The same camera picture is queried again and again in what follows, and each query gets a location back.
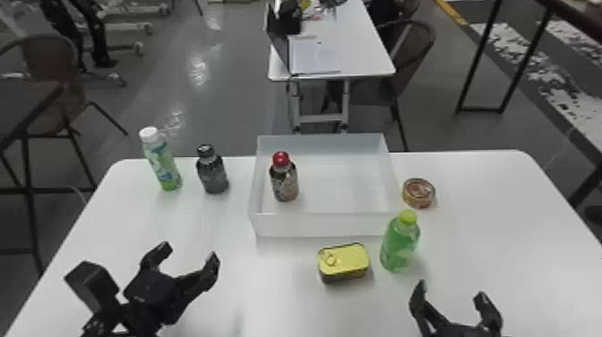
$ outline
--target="white table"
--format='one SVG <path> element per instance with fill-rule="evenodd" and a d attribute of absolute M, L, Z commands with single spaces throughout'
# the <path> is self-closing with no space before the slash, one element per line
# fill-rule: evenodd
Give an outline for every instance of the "white table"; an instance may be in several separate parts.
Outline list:
<path fill-rule="evenodd" d="M 203 192 L 193 158 L 177 161 L 184 186 L 173 193 L 160 190 L 145 160 L 123 160 L 106 174 L 6 336 L 79 336 L 90 312 L 64 275 L 87 259 L 123 289 L 142 254 L 161 240 L 174 248 L 162 264 L 172 275 L 200 268 L 210 250 L 222 261 L 214 288 L 163 336 L 418 336 L 408 300 L 420 278 L 427 298 L 454 321 L 477 322 L 471 299 L 482 289 L 502 312 L 504 335 L 599 335 L 602 249 L 531 157 L 391 157 L 400 182 L 425 177 L 438 193 L 434 208 L 418 212 L 422 238 L 406 274 L 382 268 L 379 237 L 356 238 L 372 258 L 370 274 L 324 286 L 318 248 L 353 238 L 255 239 L 246 216 L 252 157 L 225 158 L 231 189 L 222 195 Z"/>
<path fill-rule="evenodd" d="M 276 0 L 276 8 L 279 6 L 280 0 Z M 345 130 L 348 123 L 351 80 L 390 76 L 395 73 L 395 66 L 361 0 L 348 0 L 345 4 L 337 6 L 336 18 L 327 13 L 321 21 L 303 21 L 301 35 L 317 35 L 328 41 L 335 53 L 340 72 L 291 77 L 276 50 L 270 45 L 268 79 L 273 82 L 290 82 L 288 95 L 295 132 L 300 131 L 301 123 L 331 121 L 340 121 L 341 130 Z M 300 115 L 299 82 L 309 80 L 344 81 L 341 114 Z"/>

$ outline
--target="canned fish tin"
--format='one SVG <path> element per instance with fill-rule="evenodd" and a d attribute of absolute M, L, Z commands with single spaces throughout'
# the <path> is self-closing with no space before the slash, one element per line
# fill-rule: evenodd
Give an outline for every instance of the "canned fish tin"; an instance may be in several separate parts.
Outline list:
<path fill-rule="evenodd" d="M 359 243 L 326 247 L 318 252 L 318 270 L 324 283 L 361 279 L 369 265 L 368 252 Z"/>
<path fill-rule="evenodd" d="M 403 183 L 401 197 L 412 208 L 427 208 L 434 200 L 434 186 L 423 178 L 413 177 Z"/>

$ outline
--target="green tea bottle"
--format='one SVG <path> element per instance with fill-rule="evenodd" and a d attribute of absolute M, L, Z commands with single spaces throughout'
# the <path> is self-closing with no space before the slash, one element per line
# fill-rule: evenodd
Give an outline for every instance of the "green tea bottle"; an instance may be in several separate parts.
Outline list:
<path fill-rule="evenodd" d="M 420 238 L 417 215 L 405 210 L 389 222 L 381 246 L 381 264 L 390 272 L 401 272 L 409 266 Z"/>
<path fill-rule="evenodd" d="M 147 126 L 138 133 L 142 140 L 144 157 L 149 160 L 157 179 L 166 191 L 173 191 L 182 185 L 182 177 L 177 170 L 174 156 L 169 151 L 168 143 L 161 137 L 154 126 Z"/>

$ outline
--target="dark glass bottle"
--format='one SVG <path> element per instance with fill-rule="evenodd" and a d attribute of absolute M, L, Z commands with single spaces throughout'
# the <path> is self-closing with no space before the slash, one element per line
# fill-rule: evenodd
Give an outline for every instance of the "dark glass bottle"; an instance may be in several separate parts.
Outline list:
<path fill-rule="evenodd" d="M 215 153 L 213 146 L 203 144 L 196 149 L 199 159 L 196 161 L 196 172 L 205 191 L 219 194 L 228 189 L 229 182 L 224 169 L 224 162 Z"/>
<path fill-rule="evenodd" d="M 270 178 L 274 196 L 279 202 L 289 202 L 297 199 L 299 185 L 297 182 L 297 167 L 290 161 L 288 153 L 278 151 L 271 156 Z"/>

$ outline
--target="wheel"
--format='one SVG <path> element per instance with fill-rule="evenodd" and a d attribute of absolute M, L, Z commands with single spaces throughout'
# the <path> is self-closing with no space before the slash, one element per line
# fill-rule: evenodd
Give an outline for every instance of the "wheel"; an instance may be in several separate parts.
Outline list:
<path fill-rule="evenodd" d="M 133 44 L 133 52 L 139 57 L 144 55 L 144 45 L 142 42 L 136 42 Z"/>
<path fill-rule="evenodd" d="M 152 25 L 150 23 L 147 23 L 147 24 L 144 25 L 144 33 L 146 35 L 152 35 L 153 32 L 154 31 L 153 31 Z"/>

